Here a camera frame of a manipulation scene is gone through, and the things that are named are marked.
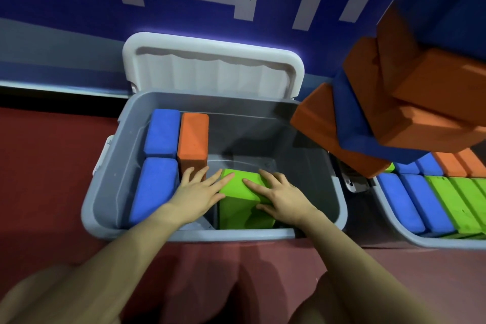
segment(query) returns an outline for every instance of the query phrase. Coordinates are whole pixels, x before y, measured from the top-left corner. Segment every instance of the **gray plastic bin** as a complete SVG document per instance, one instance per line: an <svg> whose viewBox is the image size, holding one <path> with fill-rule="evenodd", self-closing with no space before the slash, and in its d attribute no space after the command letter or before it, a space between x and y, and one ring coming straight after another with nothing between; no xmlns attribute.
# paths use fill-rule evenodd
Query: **gray plastic bin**
<svg viewBox="0 0 486 324"><path fill-rule="evenodd" d="M81 218L93 236L121 235L130 212L144 161L143 144L152 111L157 108L202 112L210 116L208 175L220 167L284 173L339 229L348 217L339 180L328 153L297 132L289 120L294 100L263 100L149 90L131 97L119 119L106 157L94 173ZM179 230L170 241L254 241L295 238L295 231L276 223L273 229L218 230L218 208L205 217L215 230Z"/></svg>
<svg viewBox="0 0 486 324"><path fill-rule="evenodd" d="M369 180L369 183L371 185L371 192L373 193L383 216L395 232L398 240L405 240L412 245L432 249L486 250L486 240L430 238L414 235L405 229L405 227L398 221L397 217L395 217L395 214L393 214L390 204L388 203L376 177Z"/></svg>

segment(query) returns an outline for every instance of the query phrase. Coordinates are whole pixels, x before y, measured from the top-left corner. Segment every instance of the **white lid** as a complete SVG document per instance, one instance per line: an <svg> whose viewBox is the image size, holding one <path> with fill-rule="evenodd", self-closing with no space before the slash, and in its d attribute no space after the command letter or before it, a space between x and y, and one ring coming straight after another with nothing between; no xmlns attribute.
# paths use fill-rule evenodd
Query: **white lid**
<svg viewBox="0 0 486 324"><path fill-rule="evenodd" d="M266 98L298 96L301 58L289 50L138 32L123 46L133 92L151 88Z"/></svg>

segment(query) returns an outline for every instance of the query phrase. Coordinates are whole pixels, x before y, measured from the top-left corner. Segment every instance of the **red floor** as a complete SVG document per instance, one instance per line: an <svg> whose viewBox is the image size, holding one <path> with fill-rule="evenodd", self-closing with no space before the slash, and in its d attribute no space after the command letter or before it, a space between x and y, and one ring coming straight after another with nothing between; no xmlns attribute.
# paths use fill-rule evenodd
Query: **red floor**
<svg viewBox="0 0 486 324"><path fill-rule="evenodd" d="M0 297L33 272L82 263L103 247L84 231L80 209L116 127L115 119L0 109ZM368 252L451 322L484 322L486 253ZM125 321L153 313L164 323L283 323L324 271L307 240L168 244Z"/></svg>

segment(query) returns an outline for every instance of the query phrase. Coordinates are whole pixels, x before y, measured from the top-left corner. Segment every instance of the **orange block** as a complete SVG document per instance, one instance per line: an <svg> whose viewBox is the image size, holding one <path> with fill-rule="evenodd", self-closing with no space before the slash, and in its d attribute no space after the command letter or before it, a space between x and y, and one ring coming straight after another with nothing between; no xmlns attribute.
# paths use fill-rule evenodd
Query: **orange block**
<svg viewBox="0 0 486 324"><path fill-rule="evenodd" d="M339 146L332 87L328 84L321 84L297 107L290 124L367 178L384 172L391 164Z"/></svg>
<svg viewBox="0 0 486 324"><path fill-rule="evenodd" d="M486 167L471 149L464 149L454 155L465 169L468 177L486 178Z"/></svg>
<svg viewBox="0 0 486 324"><path fill-rule="evenodd" d="M448 177L467 177L465 169L459 163L454 154L447 152L433 152L435 160L439 163L440 167L444 171L444 174Z"/></svg>
<svg viewBox="0 0 486 324"><path fill-rule="evenodd" d="M349 83L381 145L459 152L486 138L486 128L444 116L388 94L375 38L361 38L344 64Z"/></svg>
<svg viewBox="0 0 486 324"><path fill-rule="evenodd" d="M210 118L207 114L184 113L182 114L181 129L179 133L179 147L177 160L180 174L187 168L194 167L194 174L208 164Z"/></svg>
<svg viewBox="0 0 486 324"><path fill-rule="evenodd" d="M378 24L377 38L389 94L486 126L486 64L437 48L421 49L393 5Z"/></svg>

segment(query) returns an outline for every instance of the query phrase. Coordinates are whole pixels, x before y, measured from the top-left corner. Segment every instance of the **wall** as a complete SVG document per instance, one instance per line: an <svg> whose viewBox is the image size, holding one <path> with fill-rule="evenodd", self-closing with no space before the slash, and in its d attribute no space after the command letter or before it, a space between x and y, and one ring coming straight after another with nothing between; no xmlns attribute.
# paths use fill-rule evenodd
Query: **wall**
<svg viewBox="0 0 486 324"><path fill-rule="evenodd" d="M140 31L289 49L299 97L373 36L391 0L0 0L0 85L127 95L121 50Z"/></svg>

